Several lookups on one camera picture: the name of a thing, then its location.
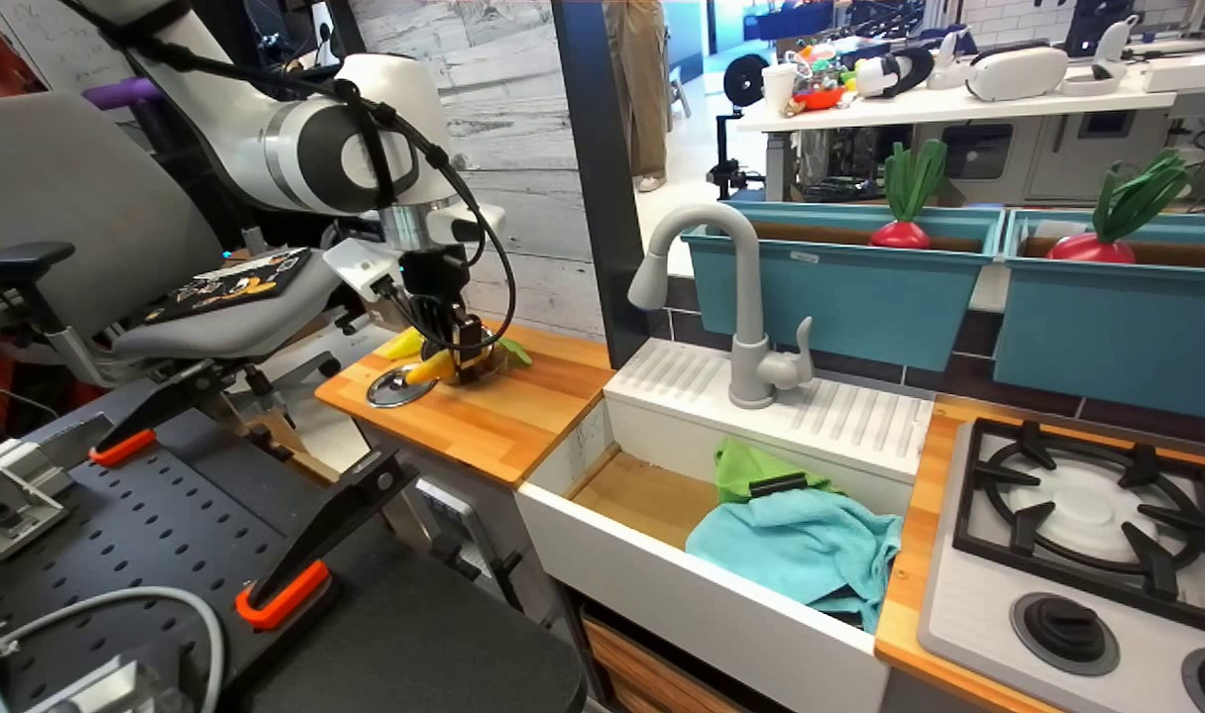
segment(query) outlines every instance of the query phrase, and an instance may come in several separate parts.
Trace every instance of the black workbench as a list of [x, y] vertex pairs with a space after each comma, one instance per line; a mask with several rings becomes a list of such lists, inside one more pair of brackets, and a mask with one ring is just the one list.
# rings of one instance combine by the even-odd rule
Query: black workbench
[[[112, 390], [35, 439], [128, 405], [132, 390]], [[158, 427], [158, 443], [282, 536], [325, 497], [317, 480], [228, 439], [199, 413]], [[338, 598], [221, 708], [583, 708], [583, 664], [566, 642], [402, 547], [385, 524], [365, 524], [328, 567]]]

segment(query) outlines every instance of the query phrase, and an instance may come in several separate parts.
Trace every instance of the kitchen faucet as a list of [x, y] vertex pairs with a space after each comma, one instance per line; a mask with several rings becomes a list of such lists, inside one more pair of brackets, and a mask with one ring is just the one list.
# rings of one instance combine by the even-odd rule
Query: kitchen faucet
[[663, 310], [669, 290], [669, 244], [677, 232], [710, 227], [734, 241], [735, 269], [735, 310], [727, 339], [727, 398], [735, 409], [772, 405], [772, 386], [801, 386], [812, 374], [808, 334], [812, 315], [796, 324], [796, 353], [770, 353], [764, 315], [759, 315], [759, 236], [743, 212], [725, 201], [690, 201], [667, 212], [646, 244], [646, 258], [631, 282], [631, 304]]

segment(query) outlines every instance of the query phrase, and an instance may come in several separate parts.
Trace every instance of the white stove top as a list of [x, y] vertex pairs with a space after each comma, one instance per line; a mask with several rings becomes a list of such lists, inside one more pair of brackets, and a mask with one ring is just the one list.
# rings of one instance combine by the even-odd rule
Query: white stove top
[[[1112, 598], [1051, 583], [1030, 570], [1016, 570], [1006, 562], [972, 554], [953, 547], [953, 514], [963, 496], [963, 464], [972, 446], [972, 427], [963, 431], [953, 460], [952, 460], [952, 483], [948, 483], [948, 508], [939, 524], [939, 547], [932, 562], [932, 591], [928, 611], [920, 623], [922, 650], [952, 656], [967, 669], [979, 669], [985, 677], [997, 677], [1022, 694], [1034, 694], [1043, 701], [1054, 701], [1062, 708], [1103, 708], [1103, 713], [1183, 713], [1198, 708], [1198, 701], [1183, 687], [1183, 656], [1205, 650], [1205, 629], [1146, 615], [1137, 607], [1123, 607]], [[1093, 550], [1104, 550], [1111, 558], [1134, 558], [1128, 547], [1104, 538], [1093, 524], [1099, 517], [1137, 517], [1123, 509], [1123, 496], [1112, 491], [1084, 491], [1091, 497], [1078, 497], [1080, 488], [1099, 488], [1093, 480], [1078, 480], [1078, 491], [1054, 496], [1054, 538], [1080, 538]], [[973, 509], [972, 529], [1006, 524], [985, 508]], [[1016, 632], [1016, 607], [1030, 595], [1058, 595], [1078, 607], [1091, 607], [1104, 629], [1119, 639], [1112, 669], [1111, 673], [1067, 673], [1051, 661], [1043, 661], [1025, 642]], [[1205, 562], [1182, 570], [1182, 598], [1198, 598], [1205, 607]]]

